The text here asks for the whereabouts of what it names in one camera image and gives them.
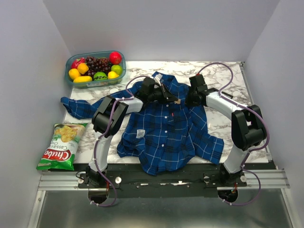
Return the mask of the blue plaid shirt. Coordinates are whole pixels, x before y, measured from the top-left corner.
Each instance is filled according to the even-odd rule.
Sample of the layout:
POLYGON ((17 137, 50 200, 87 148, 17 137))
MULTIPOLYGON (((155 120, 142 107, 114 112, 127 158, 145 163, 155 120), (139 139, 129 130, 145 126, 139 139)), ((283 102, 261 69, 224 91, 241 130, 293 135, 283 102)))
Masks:
POLYGON ((175 76, 163 74, 161 82, 180 104, 153 102, 132 113, 115 153, 137 157, 150 175, 178 170, 195 156, 219 164, 224 141, 208 133, 204 107, 185 105, 189 88, 175 76))

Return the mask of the brooch box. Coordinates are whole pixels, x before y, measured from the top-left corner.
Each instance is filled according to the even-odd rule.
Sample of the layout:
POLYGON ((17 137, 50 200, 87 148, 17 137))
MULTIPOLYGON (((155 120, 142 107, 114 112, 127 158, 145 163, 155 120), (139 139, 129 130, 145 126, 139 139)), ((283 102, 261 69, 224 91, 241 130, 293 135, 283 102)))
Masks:
POLYGON ((226 92, 221 92, 221 94, 229 97, 230 99, 233 99, 233 95, 230 95, 230 94, 228 94, 226 92))

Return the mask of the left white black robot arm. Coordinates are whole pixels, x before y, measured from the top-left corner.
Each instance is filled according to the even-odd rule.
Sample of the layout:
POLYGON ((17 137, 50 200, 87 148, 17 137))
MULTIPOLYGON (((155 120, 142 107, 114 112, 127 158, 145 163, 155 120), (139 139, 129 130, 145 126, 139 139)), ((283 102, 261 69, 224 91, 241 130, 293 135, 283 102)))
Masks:
POLYGON ((85 169, 86 177, 96 188, 102 187, 107 179, 103 171, 107 168, 107 156, 113 136, 120 130, 126 115, 138 113, 149 103, 178 103, 162 82, 162 75, 143 76, 141 87, 137 92, 125 88, 129 97, 114 98, 106 96, 92 118, 93 129, 101 133, 96 139, 92 159, 85 169))

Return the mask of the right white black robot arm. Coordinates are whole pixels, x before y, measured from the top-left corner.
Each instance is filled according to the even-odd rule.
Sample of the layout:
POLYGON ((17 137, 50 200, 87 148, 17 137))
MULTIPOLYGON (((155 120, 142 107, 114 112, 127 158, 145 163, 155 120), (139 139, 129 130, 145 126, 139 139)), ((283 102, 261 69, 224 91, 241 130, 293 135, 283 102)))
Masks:
POLYGON ((233 147, 228 158, 220 166, 218 175, 221 185, 231 185, 240 179, 250 150, 267 137, 266 128, 260 120, 260 108, 257 105, 244 106, 217 89, 208 88, 201 74, 190 77, 185 103, 189 107, 201 105, 212 108, 231 121, 233 147))

